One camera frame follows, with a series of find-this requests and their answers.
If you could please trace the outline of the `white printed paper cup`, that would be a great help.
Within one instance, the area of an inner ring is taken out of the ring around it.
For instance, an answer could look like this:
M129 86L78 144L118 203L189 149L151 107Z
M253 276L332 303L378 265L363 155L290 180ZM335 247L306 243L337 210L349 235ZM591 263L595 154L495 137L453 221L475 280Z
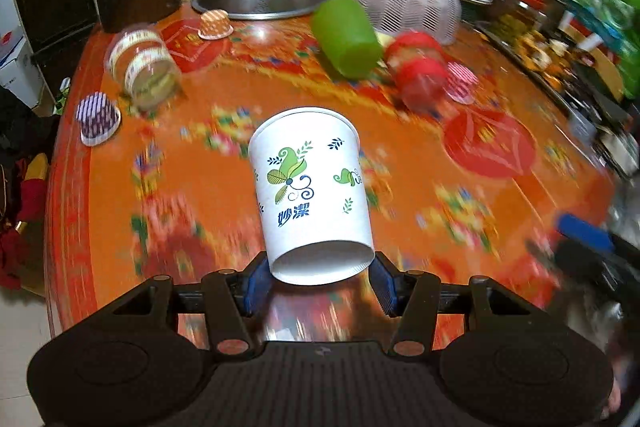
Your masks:
M360 140L343 115L297 107L253 133L248 157L269 269L298 286L354 277L374 259Z

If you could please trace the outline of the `red-banded glass jar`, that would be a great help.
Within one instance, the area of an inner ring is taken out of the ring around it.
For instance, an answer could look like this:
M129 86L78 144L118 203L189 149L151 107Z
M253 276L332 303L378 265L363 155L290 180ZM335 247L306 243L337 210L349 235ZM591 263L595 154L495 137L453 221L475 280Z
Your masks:
M405 31L386 48L384 62L411 112L427 114L436 109L445 95L448 68L434 37L423 31Z

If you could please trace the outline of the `green plastic cup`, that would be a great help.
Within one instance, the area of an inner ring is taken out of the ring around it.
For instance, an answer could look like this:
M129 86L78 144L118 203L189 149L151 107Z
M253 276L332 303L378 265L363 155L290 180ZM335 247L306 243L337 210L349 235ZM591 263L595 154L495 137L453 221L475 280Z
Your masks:
M322 53L347 79L366 78L382 58L381 43L357 0L326 0L314 12L310 26Z

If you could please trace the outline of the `red dotted cupcake liner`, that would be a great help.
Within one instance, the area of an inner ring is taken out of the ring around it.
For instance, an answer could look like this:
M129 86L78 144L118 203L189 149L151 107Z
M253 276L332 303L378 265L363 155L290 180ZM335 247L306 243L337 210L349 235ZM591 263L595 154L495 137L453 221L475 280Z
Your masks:
M447 70L446 95L457 103L463 105L472 104L474 102L474 92L478 85L478 78L474 72L458 62L449 62Z

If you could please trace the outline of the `orange cupcake liner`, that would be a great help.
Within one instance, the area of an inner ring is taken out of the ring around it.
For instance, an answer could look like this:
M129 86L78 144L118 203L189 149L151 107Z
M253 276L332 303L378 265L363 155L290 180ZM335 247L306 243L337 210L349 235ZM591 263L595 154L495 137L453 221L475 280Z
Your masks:
M198 36L203 40L219 40L233 34L234 28L229 14L225 10L216 9L203 13L200 17Z

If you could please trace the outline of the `purple dotted cupcake liner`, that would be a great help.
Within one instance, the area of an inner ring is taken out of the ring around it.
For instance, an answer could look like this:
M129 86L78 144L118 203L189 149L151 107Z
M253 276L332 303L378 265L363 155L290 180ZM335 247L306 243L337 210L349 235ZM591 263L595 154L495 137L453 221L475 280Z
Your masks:
M81 143L94 147L111 139L119 128L122 114L104 92L96 91L78 103L75 119L80 126Z

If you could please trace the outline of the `yellow-banded glass jar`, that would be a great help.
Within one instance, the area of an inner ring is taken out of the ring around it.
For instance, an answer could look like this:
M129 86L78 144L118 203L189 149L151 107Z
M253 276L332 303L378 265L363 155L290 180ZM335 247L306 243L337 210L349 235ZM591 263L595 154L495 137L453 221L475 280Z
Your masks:
M157 109L180 87L180 69L153 25L137 24L119 32L106 51L104 67L143 113Z

